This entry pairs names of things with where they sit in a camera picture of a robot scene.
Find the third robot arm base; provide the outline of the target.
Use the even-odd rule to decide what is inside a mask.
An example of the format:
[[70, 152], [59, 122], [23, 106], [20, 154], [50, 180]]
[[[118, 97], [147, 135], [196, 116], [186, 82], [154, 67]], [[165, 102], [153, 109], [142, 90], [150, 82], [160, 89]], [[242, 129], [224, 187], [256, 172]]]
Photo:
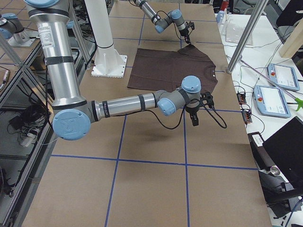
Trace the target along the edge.
[[0, 16], [0, 34], [13, 47], [30, 47], [36, 39], [39, 39], [39, 33], [25, 29], [14, 13]]

